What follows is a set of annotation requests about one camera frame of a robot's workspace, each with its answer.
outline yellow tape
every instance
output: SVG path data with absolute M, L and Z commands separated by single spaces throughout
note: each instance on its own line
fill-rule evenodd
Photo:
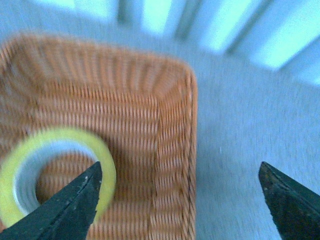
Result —
M 83 152 L 101 163 L 102 181 L 94 220 L 99 219 L 111 202 L 116 186 L 116 169 L 109 149 L 100 138 L 86 131 L 74 128 L 54 128 L 27 138 L 2 162 L 0 218 L 6 227 L 24 218 L 29 214 L 30 209 L 36 208 L 39 204 L 36 199 L 36 203 L 32 203 L 32 200 L 28 202 L 28 198 L 36 198 L 37 179 L 34 178 L 39 175 L 34 173 L 37 171 L 33 171 L 32 168 L 39 166 L 41 168 L 41 165 L 47 164 L 56 155 L 70 151 Z

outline tape core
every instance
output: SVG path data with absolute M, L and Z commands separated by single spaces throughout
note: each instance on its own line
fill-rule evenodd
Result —
M 26 156 L 19 166 L 13 180 L 13 197 L 20 211 L 26 216 L 40 206 L 36 196 L 37 180 L 42 169 L 54 158 L 70 153 L 81 153 L 90 157 L 94 162 L 97 156 L 87 146 L 72 140 L 56 140 Z

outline woven texture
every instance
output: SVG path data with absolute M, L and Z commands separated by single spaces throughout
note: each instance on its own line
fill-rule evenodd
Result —
M 195 239 L 197 86 L 188 66 L 34 35 L 9 41 L 0 56 L 1 160 L 39 129 L 91 131 L 111 151 L 117 184 L 87 239 Z M 39 201 L 90 164 L 80 154 L 50 163 L 37 183 Z

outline bright light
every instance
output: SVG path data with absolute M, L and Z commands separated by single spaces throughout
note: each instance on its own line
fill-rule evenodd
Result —
M 200 44 L 223 53 L 243 28 L 261 0 L 223 0 Z
M 279 69 L 294 54 L 320 35 L 320 1 L 304 0 L 250 59 Z
M 165 31 L 172 0 L 144 0 L 141 28 L 154 35 Z

